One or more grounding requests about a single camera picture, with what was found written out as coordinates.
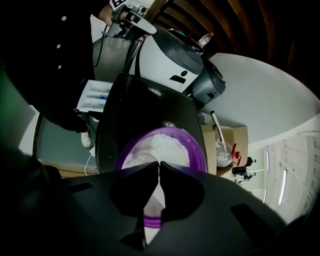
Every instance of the white sneaker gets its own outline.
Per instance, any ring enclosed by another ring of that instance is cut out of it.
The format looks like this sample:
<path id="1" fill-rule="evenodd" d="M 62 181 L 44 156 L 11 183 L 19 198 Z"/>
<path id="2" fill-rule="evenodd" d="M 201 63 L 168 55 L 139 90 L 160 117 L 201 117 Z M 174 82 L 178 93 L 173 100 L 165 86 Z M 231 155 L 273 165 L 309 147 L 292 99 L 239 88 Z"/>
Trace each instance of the white sneaker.
<path id="1" fill-rule="evenodd" d="M 89 133 L 87 131 L 81 132 L 81 142 L 85 148 L 90 147 L 91 139 L 90 139 Z"/>

